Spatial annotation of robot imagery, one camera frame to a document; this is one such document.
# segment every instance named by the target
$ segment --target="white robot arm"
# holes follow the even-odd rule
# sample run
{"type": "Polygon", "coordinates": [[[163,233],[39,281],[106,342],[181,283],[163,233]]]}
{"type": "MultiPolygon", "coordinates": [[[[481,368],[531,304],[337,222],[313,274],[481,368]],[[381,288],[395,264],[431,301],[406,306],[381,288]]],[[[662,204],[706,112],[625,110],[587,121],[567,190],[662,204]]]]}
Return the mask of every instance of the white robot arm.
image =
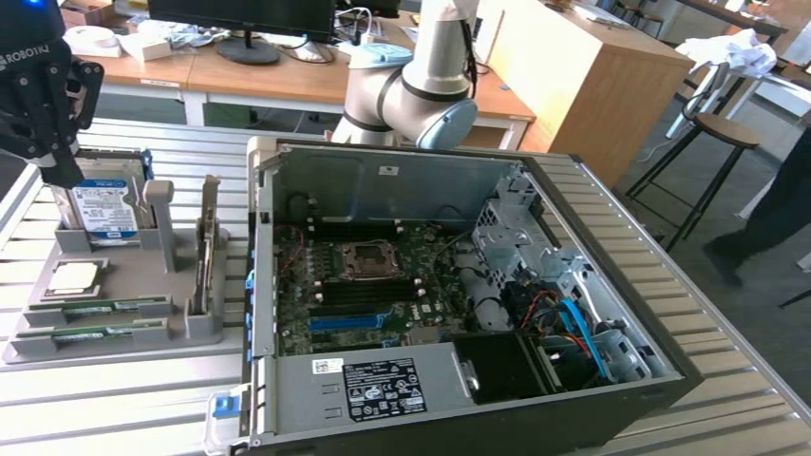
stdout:
{"type": "Polygon", "coordinates": [[[357,49],[342,122],[333,141],[450,149],[477,118],[471,21],[479,0],[426,0],[418,48],[369,44],[357,49]]]}

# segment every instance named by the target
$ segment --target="motherboard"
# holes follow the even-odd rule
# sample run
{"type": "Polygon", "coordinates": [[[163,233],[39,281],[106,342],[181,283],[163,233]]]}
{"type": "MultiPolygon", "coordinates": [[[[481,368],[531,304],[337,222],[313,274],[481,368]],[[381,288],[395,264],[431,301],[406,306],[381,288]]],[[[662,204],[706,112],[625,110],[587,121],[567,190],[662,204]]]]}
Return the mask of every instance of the motherboard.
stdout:
{"type": "Polygon", "coordinates": [[[453,263],[467,233],[437,223],[278,225],[282,355],[449,340],[471,323],[453,263]]]}

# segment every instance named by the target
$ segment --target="slotted metal surface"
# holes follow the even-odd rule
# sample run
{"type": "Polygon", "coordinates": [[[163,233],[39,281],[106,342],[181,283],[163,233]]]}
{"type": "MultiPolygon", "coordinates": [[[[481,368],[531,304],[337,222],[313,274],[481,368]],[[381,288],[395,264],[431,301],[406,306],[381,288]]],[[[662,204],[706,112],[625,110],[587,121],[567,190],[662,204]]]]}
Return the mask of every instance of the slotted metal surface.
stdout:
{"type": "MultiPolygon", "coordinates": [[[[149,146],[178,189],[173,216],[191,227],[207,173],[225,177],[219,216],[231,231],[226,339],[211,347],[34,366],[0,365],[0,454],[202,454],[205,403],[241,381],[247,249],[245,145],[255,132],[98,121],[87,146],[149,146]]],[[[663,256],[589,170],[569,157],[545,171],[707,377],[665,412],[635,423],[594,455],[809,455],[809,411],[694,284],[663,256]]],[[[14,333],[58,212],[39,184],[0,227],[0,340],[14,333]]],[[[553,226],[571,242],[563,226],[553,226]]]]}

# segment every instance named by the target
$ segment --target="robotic hand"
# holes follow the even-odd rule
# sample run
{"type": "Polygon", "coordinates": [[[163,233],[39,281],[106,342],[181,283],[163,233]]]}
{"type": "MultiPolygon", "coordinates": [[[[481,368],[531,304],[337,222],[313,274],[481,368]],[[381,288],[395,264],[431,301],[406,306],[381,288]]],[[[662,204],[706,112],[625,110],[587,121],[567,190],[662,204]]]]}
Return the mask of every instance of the robotic hand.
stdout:
{"type": "Polygon", "coordinates": [[[459,145],[478,113],[470,28],[478,2],[422,2],[414,58],[409,49],[394,45],[357,49],[334,143],[394,145],[398,132],[423,149],[459,145]]]}
{"type": "Polygon", "coordinates": [[[73,188],[85,180],[77,132],[93,122],[105,68],[71,55],[63,35],[56,0],[0,2],[0,153],[73,188]]]}

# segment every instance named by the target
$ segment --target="person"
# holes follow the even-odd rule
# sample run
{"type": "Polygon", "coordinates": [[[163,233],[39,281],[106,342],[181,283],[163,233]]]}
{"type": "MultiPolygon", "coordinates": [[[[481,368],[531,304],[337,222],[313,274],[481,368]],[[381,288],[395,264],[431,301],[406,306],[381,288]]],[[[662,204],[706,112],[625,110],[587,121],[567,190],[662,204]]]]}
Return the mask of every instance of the person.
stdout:
{"type": "Polygon", "coordinates": [[[811,111],[805,132],[781,165],[773,188],[761,199],[745,229],[713,239],[703,247],[723,280],[743,286],[738,269],[758,254],[783,243],[811,223],[811,111]]]}

